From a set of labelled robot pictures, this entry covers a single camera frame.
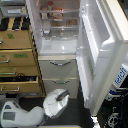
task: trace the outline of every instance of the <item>wooden cabinet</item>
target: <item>wooden cabinet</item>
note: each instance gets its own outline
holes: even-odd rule
[[[13,22],[14,18],[10,18],[8,29],[0,31],[0,93],[36,93],[44,96],[31,32],[21,29],[12,31]],[[21,76],[26,78],[25,81],[15,81]],[[26,81],[28,77],[36,79]]]

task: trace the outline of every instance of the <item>open refrigerator door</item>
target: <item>open refrigerator door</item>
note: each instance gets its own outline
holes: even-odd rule
[[[91,115],[97,114],[128,51],[127,33],[128,22],[117,0],[81,1],[76,60]]]

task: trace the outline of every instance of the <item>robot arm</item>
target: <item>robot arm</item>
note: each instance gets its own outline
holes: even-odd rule
[[[32,127],[43,125],[47,116],[50,118],[58,117],[68,104],[69,93],[64,89],[57,89],[47,95],[43,106],[34,107],[30,112],[20,108],[20,106],[8,101],[4,104],[1,112],[1,125],[3,128],[12,127]]]

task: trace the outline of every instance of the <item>white refrigerator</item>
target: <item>white refrigerator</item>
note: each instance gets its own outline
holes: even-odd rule
[[[75,56],[84,106],[94,116],[125,61],[128,20],[117,0],[52,2],[49,8],[48,0],[26,0],[39,58]]]

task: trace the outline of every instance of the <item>wooden drawer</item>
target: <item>wooden drawer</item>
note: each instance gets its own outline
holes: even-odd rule
[[[78,79],[52,79],[43,80],[46,94],[55,89],[67,89],[70,93],[70,98],[77,98],[79,80]]]
[[[76,60],[39,60],[43,78],[78,78]]]
[[[0,93],[40,92],[38,77],[26,82],[0,82]]]
[[[14,76],[37,76],[38,70],[36,66],[26,67],[0,67],[0,77]]]
[[[0,67],[28,65],[35,65],[32,49],[0,51]]]
[[[3,31],[0,32],[0,49],[31,48],[29,31]]]

